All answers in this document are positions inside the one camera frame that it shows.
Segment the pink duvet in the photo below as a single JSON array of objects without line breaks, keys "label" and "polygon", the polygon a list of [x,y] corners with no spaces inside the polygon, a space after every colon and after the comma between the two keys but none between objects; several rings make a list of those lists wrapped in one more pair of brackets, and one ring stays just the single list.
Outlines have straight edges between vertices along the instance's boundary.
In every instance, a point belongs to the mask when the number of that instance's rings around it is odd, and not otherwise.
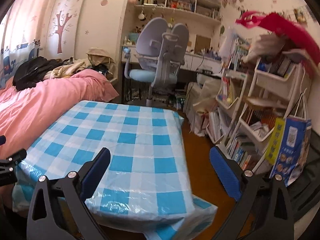
[{"label": "pink duvet", "polygon": [[44,80],[17,91],[9,79],[1,90],[1,159],[32,143],[61,115],[82,100],[109,102],[119,94],[102,74],[83,70],[69,78]]}]

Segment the white book rack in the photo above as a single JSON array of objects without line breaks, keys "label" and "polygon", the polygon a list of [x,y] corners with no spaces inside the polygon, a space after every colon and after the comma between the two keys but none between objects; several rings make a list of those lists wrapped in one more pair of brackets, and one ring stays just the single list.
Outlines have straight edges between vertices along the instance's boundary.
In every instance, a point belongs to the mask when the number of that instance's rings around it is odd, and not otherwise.
[{"label": "white book rack", "polygon": [[265,153],[276,118],[309,119],[307,58],[287,37],[265,34],[223,70],[216,100],[231,123],[216,145],[242,170],[260,174],[272,168]]}]

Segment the black clothes pile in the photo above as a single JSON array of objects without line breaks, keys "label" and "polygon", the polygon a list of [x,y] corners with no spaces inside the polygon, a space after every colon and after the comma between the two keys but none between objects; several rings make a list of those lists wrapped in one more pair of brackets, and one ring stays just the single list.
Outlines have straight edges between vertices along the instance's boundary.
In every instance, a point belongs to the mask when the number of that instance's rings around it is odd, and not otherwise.
[{"label": "black clothes pile", "polygon": [[61,59],[51,59],[39,56],[29,60],[18,67],[14,75],[12,85],[17,91],[27,88],[34,88],[36,84],[43,80],[44,76],[56,67],[63,65]]}]

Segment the beige clothes pile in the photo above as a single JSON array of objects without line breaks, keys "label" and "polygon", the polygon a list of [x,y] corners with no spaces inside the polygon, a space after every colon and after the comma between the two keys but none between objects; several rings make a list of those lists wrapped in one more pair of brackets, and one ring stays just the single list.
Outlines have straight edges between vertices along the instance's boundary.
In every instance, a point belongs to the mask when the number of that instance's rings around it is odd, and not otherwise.
[{"label": "beige clothes pile", "polygon": [[79,59],[48,71],[43,80],[69,78],[91,66],[89,59]]}]

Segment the blue checkered tablecloth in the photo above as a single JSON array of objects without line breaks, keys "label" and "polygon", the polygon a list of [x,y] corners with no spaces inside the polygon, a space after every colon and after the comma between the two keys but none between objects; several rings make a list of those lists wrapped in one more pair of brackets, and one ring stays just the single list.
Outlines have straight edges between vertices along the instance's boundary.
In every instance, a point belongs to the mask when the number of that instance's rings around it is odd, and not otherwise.
[{"label": "blue checkered tablecloth", "polygon": [[217,207],[193,195],[175,111],[81,101],[28,148],[12,191],[15,211],[26,210],[38,178],[78,171],[102,148],[111,162],[86,200],[97,220],[147,239],[193,239],[210,226]]}]

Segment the blue paper shopping bag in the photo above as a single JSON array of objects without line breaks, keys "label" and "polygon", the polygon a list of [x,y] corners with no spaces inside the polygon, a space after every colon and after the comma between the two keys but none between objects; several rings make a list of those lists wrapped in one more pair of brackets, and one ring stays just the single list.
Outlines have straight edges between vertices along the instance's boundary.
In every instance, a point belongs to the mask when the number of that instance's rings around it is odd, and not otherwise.
[{"label": "blue paper shopping bag", "polygon": [[289,186],[300,176],[309,153],[311,128],[310,119],[276,118],[265,153],[265,160],[272,165],[270,178],[280,175]]}]

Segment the beige bag on bed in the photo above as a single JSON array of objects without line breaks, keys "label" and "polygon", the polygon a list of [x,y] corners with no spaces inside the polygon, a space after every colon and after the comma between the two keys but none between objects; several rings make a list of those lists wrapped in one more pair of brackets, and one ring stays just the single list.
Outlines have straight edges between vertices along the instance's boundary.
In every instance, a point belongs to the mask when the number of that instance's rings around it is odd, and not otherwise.
[{"label": "beige bag on bed", "polygon": [[112,71],[116,64],[109,52],[101,48],[89,48],[86,54],[93,70],[103,74],[108,79],[114,77]]}]

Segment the grey blue desk chair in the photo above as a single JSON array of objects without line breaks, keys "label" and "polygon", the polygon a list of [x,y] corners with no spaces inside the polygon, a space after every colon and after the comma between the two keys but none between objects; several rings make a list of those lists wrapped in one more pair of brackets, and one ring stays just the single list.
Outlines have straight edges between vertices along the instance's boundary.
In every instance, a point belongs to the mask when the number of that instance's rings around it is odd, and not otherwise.
[{"label": "grey blue desk chair", "polygon": [[154,88],[175,85],[189,42],[189,29],[177,23],[169,29],[164,18],[153,18],[140,33],[136,43],[139,69],[130,69],[131,49],[123,50],[126,63],[124,76],[129,80],[149,84],[146,106],[152,106]]}]

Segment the pink hanger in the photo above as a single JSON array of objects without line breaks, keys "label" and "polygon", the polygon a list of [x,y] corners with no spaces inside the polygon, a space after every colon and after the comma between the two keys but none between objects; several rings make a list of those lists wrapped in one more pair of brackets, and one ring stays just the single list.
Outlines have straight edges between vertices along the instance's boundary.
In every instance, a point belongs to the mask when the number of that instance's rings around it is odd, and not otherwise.
[{"label": "pink hanger", "polygon": [[244,12],[235,22],[247,29],[261,27],[274,32],[277,36],[286,36],[298,48],[304,49],[316,65],[319,64],[319,46],[306,29],[289,21],[276,12],[267,15],[258,11]]}]

